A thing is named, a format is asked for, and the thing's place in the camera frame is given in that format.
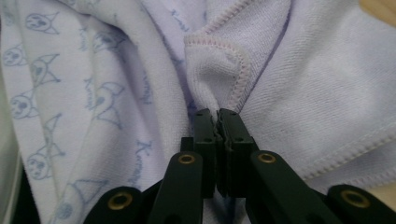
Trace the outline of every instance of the screw hole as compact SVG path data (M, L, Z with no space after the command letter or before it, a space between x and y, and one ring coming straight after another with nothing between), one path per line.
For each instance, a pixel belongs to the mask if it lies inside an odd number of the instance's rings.
M341 197L344 201L355 207L367 208L370 206L370 201L364 195L354 190L346 189L341 191Z
M107 206L111 210L121 210L129 206L132 202L132 195L129 192L122 191L115 194L108 200Z
M178 162L182 163L182 164L190 164L195 162L195 157L193 157L192 155L181 155L178 158Z
M265 163L272 163L276 161L275 156L268 154L268 153L262 153L259 155L259 161L265 162Z

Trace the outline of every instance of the seam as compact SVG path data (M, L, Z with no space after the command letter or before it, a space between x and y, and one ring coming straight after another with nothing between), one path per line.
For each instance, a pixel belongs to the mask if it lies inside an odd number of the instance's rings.
M222 40L214 36L187 36L185 38L185 44L186 47L204 45L211 48L226 49L230 51L234 56L236 56L236 59L239 61L240 64L239 74L233 84L231 95L227 102L227 108L238 112L238 110L240 109L238 108L238 105L248 85L248 79L250 78L250 61L246 53L244 53L244 51L241 48L238 48L235 44L232 44L228 41Z
M393 182L395 180L395 176L396 176L396 169L392 168L378 175L367 175L365 177L350 180L349 182L351 184L366 186L366 188L370 189Z
M297 173L302 174L303 180L313 179L320 175L326 174L326 173L348 163L349 161L352 161L352 160L358 158L359 156L362 156L372 150L382 147L386 143L396 140L396 130L391 130L387 134L384 134L385 137L379 136L375 140L371 141L370 144L364 145L364 141L366 141L368 138L371 138L374 135L377 135L379 133L385 132L386 130L394 129L395 127L396 127L396 123L391 123L385 127L376 129L376 130L364 135L361 139L358 139L357 141L346 144L343 147L339 147L333 153L328 154L327 156L314 161L313 163L311 163L310 165L306 166L303 169L297 170ZM346 153L349 154L350 156L346 157L347 154L342 153L343 151L346 151ZM341 160L338 159L338 160L332 161L331 158L334 156L343 157L343 158ZM323 165L322 168L320 168L316 171L312 171L312 172L309 171L310 169L314 168L315 166L317 166L321 163L325 164L325 165Z
M213 21L211 21L208 25L204 26L198 33L204 33L209 35L216 30L218 30L221 26L223 26L227 21L235 17L239 12L248 7L255 0L239 0L232 6L225 9L219 16L217 16Z

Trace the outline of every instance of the baby garment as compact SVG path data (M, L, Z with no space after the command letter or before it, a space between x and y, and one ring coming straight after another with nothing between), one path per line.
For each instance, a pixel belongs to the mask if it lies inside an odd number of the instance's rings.
M321 192L395 181L396 29L358 1L246 0L222 11L185 38L198 108L240 112L260 149ZM235 223L248 221L243 204Z
M358 1L2 0L10 116L42 223L163 178L191 115L240 112L310 185L395 180L396 30ZM247 222L243 200L204 223Z

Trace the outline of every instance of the knit fabric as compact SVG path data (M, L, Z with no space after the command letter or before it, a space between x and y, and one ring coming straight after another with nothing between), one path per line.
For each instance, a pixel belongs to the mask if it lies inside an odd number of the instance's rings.
M80 223L108 190L163 178L202 108L239 112L319 191L395 181L396 29L358 1L2 0L0 13L4 122L43 223ZM244 200L205 200L204 223L231 222L248 223Z

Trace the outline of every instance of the pink stitching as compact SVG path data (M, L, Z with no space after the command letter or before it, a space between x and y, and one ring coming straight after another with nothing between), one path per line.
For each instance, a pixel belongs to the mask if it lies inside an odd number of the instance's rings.
M246 86L248 84L248 79L250 77L250 63L248 62L248 56L243 53L243 50L238 48L237 46L214 36L191 35L185 38L185 43L186 46L207 45L218 49L227 49L236 56L240 64L240 71L238 78L233 84L232 94L228 100L227 108L231 110L239 110L240 108L237 108L237 106L240 103L243 93L245 92Z
M209 35L210 33L218 30L231 18L235 17L239 12L249 6L255 0L239 0L234 5L227 8L223 13L217 16L212 22L203 27L198 33L205 33Z
M376 133L388 130L390 128L394 128L395 126L396 126L396 123L391 123L390 125L387 125L386 127L383 127L383 128L377 129L371 133L368 133L368 134L364 135L363 138L361 138L355 142L349 143L349 144L345 145L344 147L340 147L337 150L335 150L334 153L331 153L325 157L322 157L321 159L319 159L317 161L314 161L313 163L306 166L305 168L299 169L297 171L297 173L299 173L299 174L308 173L308 174L303 175L303 179L306 180L306 179L313 179L313 178L318 177L322 174L330 172L330 171L334 170L335 168L340 167L340 166L348 163L349 161L352 161L352 160L358 158L359 156L362 156L372 150L382 147L386 143L396 140L396 131L392 131L391 133L386 134L386 137L381 137L381 138L375 140L374 142L371 143L370 146L356 146L357 148L350 152L350 155L348 156L348 158L342 158L341 161L332 161L332 163L328 164L326 167L321 168L321 170L309 172L309 169L315 167L316 165L318 165L322 162L328 161L331 157L338 154L340 151L345 150L349 147L353 147L354 145L357 145L359 142L364 141L365 139L375 135Z

